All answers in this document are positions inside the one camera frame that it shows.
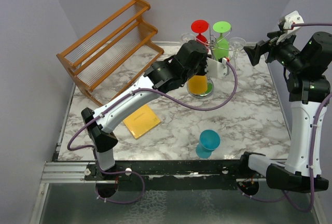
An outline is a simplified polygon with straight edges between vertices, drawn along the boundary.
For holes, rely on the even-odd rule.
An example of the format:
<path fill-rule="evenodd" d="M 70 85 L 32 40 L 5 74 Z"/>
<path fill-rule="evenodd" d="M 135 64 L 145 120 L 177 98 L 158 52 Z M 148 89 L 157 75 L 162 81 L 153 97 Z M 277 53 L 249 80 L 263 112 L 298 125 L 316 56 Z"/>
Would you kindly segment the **chrome wine glass rack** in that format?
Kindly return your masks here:
<path fill-rule="evenodd" d="M 227 40 L 224 37 L 216 38 L 213 35 L 207 41 L 209 57 L 207 60 L 206 74 L 204 76 L 193 76 L 187 82 L 188 93 L 196 98 L 203 99 L 212 95 L 214 91 L 214 79 L 223 79 L 232 73 L 226 64 L 228 61 L 234 69 L 237 68 L 236 57 L 246 41 L 240 37 Z"/>

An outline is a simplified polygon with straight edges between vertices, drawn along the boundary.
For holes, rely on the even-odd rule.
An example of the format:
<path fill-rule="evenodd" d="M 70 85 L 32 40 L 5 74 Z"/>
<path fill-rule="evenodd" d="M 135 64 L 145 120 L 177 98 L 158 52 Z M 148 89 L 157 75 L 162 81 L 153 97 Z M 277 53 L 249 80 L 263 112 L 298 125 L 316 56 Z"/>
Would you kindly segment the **orange plastic wine glass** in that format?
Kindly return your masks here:
<path fill-rule="evenodd" d="M 192 94 L 203 94 L 208 90 L 207 77 L 195 75 L 187 82 L 188 92 Z"/>

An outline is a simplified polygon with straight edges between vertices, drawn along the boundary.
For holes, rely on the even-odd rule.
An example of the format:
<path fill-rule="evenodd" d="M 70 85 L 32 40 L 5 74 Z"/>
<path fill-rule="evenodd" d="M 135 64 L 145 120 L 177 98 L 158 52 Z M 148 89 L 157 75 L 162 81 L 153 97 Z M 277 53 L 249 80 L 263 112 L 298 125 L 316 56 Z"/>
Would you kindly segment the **green plastic wine glass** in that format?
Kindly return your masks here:
<path fill-rule="evenodd" d="M 231 24 L 227 21 L 219 21 L 213 25 L 213 30 L 219 33 L 213 49 L 214 58 L 219 61 L 219 59 L 229 56 L 229 43 L 226 36 L 231 31 Z"/>

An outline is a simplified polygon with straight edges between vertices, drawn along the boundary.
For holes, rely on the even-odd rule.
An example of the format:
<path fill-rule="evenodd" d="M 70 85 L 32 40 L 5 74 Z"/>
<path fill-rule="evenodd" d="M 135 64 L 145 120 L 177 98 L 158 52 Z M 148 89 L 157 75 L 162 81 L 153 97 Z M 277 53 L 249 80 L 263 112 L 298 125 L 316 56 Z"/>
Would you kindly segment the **red plastic wine glass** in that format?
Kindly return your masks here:
<path fill-rule="evenodd" d="M 199 19 L 195 20 L 191 24 L 191 30 L 197 34 L 196 40 L 203 44 L 206 47 L 207 52 L 209 51 L 208 45 L 207 45 L 207 38 L 203 35 L 207 30 L 209 29 L 209 24 L 207 21 Z"/>

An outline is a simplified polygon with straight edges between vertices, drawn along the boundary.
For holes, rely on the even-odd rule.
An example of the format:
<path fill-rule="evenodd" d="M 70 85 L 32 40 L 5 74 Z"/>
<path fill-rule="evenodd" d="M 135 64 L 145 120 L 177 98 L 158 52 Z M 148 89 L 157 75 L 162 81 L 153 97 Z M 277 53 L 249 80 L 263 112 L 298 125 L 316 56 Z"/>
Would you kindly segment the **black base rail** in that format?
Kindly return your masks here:
<path fill-rule="evenodd" d="M 259 174 L 239 171 L 240 160 L 138 160 L 116 161 L 107 172 L 94 163 L 87 165 L 84 179 L 120 191 L 145 190 L 236 190 L 237 183 L 260 183 Z"/>

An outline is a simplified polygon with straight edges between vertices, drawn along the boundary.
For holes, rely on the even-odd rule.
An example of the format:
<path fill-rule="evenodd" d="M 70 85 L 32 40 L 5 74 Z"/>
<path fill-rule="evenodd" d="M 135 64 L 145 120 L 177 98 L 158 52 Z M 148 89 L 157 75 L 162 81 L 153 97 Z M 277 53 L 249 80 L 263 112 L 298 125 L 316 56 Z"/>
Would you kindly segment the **clear champagne flute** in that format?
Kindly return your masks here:
<path fill-rule="evenodd" d="M 236 59 L 237 55 L 243 50 L 246 45 L 246 40 L 241 37 L 232 37 L 229 39 L 229 62 L 234 69 L 237 69 Z"/>
<path fill-rule="evenodd" d="M 180 41 L 182 44 L 185 44 L 185 43 L 189 42 L 190 40 L 195 40 L 195 39 L 196 39 L 196 37 L 192 33 L 184 33 L 180 37 Z"/>

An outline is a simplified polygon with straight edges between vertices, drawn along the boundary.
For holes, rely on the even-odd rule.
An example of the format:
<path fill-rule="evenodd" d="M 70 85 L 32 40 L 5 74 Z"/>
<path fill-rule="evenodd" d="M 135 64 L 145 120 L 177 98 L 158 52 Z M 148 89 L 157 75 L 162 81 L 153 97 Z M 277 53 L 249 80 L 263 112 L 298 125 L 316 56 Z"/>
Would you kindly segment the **yellow book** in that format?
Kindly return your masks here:
<path fill-rule="evenodd" d="M 140 107 L 123 121 L 135 139 L 143 136 L 160 122 L 158 116 L 147 104 Z"/>

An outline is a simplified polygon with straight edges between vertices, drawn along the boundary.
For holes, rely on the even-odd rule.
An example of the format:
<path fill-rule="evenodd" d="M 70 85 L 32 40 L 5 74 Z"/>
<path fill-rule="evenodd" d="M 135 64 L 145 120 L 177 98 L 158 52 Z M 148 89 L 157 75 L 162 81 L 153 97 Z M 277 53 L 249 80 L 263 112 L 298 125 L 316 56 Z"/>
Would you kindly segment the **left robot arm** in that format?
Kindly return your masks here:
<path fill-rule="evenodd" d="M 154 62 L 126 91 L 95 110 L 81 111 L 89 137 L 95 146 L 98 167 L 96 173 L 104 180 L 113 177 L 113 148 L 118 140 L 113 131 L 126 117 L 163 93 L 183 87 L 194 75 L 203 75 L 207 66 L 206 47 L 196 41 L 184 43 L 177 54 Z"/>

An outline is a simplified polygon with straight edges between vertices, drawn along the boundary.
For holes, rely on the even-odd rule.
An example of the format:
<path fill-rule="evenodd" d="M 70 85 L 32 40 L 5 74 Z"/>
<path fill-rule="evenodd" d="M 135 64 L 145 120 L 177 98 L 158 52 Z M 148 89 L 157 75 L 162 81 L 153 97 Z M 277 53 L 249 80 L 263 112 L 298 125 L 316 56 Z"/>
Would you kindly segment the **wooden shelf rack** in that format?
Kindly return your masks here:
<path fill-rule="evenodd" d="M 98 106 L 117 97 L 164 50 L 152 42 L 158 29 L 143 14 L 149 2 L 131 0 L 57 54 L 81 93 Z"/>

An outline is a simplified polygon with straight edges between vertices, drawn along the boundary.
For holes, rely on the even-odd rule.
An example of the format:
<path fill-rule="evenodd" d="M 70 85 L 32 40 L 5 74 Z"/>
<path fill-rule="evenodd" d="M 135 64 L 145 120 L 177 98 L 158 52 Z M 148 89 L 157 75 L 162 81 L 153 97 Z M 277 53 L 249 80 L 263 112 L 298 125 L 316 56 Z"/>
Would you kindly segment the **blue plastic wine glass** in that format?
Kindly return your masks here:
<path fill-rule="evenodd" d="M 207 159 L 220 145 L 220 137 L 213 130 L 204 130 L 199 136 L 196 154 L 199 158 Z"/>

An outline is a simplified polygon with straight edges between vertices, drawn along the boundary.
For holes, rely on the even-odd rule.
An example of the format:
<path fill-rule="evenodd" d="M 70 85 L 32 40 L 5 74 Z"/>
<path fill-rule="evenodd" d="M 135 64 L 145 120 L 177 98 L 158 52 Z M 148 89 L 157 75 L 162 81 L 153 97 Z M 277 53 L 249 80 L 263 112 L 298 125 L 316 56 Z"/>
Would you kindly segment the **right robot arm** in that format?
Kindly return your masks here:
<path fill-rule="evenodd" d="M 285 164 L 265 155 L 245 152 L 238 165 L 239 174 L 250 178 L 259 173 L 272 189 L 309 193 L 325 191 L 329 181 L 321 177 L 321 125 L 327 111 L 331 85 L 323 75 L 331 62 L 331 34 L 316 32 L 302 50 L 294 45 L 295 35 L 278 41 L 281 32 L 271 32 L 269 40 L 245 46 L 253 66 L 267 53 L 268 63 L 278 61 L 284 67 L 292 111 L 291 143 Z"/>

